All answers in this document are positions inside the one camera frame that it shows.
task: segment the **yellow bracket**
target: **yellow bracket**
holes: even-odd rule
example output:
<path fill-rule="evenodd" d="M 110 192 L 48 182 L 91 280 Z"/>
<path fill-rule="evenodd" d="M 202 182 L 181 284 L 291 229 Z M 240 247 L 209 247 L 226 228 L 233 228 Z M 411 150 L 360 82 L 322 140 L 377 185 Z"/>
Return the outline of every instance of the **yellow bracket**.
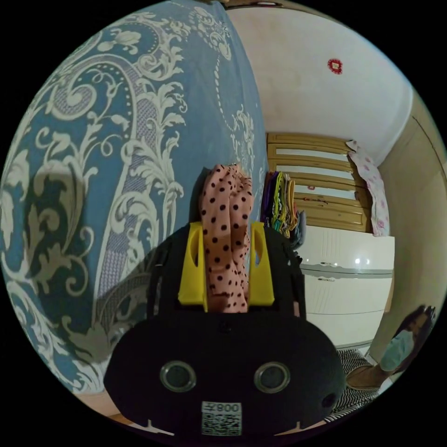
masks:
<path fill-rule="evenodd" d="M 178 300 L 184 306 L 199 305 L 205 312 L 208 311 L 203 228 L 200 222 L 190 223 Z"/>
<path fill-rule="evenodd" d="M 259 263 L 256 265 L 256 254 Z M 271 306 L 275 301 L 264 224 L 251 223 L 249 306 Z"/>
<path fill-rule="evenodd" d="M 249 306 L 271 306 L 275 301 L 271 279 L 269 254 L 264 224 L 251 224 L 251 253 L 249 274 Z M 190 232 L 183 261 L 182 280 L 178 300 L 184 306 L 207 306 L 203 228 L 200 222 L 190 224 Z"/>

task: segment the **folded clothes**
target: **folded clothes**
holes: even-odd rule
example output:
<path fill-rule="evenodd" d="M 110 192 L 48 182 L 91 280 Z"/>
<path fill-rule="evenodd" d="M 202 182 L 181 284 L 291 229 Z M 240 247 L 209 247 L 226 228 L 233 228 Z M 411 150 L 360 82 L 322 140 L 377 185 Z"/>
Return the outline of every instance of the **folded clothes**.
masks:
<path fill-rule="evenodd" d="M 294 202 L 295 181 L 285 172 L 269 172 L 265 178 L 261 221 L 288 239 L 299 241 L 299 223 Z"/>
<path fill-rule="evenodd" d="M 250 249 L 251 178 L 239 165 L 217 165 L 199 199 L 210 312 L 247 312 L 245 258 Z"/>

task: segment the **floral damask pattern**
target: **floral damask pattern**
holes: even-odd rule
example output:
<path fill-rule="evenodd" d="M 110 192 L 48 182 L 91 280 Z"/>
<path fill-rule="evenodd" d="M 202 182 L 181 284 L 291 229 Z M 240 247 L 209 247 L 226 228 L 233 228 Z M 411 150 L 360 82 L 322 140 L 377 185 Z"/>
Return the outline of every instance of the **floral damask pattern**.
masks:
<path fill-rule="evenodd" d="M 1 178 L 0 257 L 26 336 L 69 390 L 103 390 L 114 346 L 144 318 L 150 254 L 188 222 L 203 168 L 240 163 L 258 217 L 264 135 L 218 2 L 131 14 L 42 86 Z"/>

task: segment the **qr code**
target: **qr code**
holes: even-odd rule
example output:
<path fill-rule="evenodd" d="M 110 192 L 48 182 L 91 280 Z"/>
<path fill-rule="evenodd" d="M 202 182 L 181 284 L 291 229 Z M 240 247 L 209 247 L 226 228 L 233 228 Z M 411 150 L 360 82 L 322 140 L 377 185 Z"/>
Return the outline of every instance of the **qr code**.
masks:
<path fill-rule="evenodd" d="M 202 434 L 210 436 L 240 436 L 242 434 L 241 404 L 203 402 Z"/>

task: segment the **white dresser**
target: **white dresser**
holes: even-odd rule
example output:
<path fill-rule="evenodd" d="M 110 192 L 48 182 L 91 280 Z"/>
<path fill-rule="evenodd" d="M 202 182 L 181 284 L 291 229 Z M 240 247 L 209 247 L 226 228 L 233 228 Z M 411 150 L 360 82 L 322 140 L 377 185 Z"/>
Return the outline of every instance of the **white dresser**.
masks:
<path fill-rule="evenodd" d="M 371 342 L 392 285 L 394 238 L 308 226 L 298 253 L 307 319 L 337 348 Z"/>

